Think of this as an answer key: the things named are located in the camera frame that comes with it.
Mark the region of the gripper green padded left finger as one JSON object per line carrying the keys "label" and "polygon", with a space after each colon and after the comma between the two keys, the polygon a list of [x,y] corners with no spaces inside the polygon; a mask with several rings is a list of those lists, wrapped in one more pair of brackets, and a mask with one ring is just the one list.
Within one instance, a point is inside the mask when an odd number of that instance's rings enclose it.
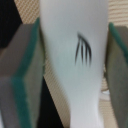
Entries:
{"label": "gripper green padded left finger", "polygon": [[37,19],[21,25],[0,56],[0,128],[36,128],[44,66]]}

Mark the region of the gripper green padded right finger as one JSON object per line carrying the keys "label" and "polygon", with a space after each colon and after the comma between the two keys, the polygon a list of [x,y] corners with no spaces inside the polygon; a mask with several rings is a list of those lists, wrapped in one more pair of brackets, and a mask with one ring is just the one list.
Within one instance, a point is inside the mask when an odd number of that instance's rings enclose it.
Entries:
{"label": "gripper green padded right finger", "polygon": [[128,128],[128,27],[109,24],[105,66],[118,128]]}

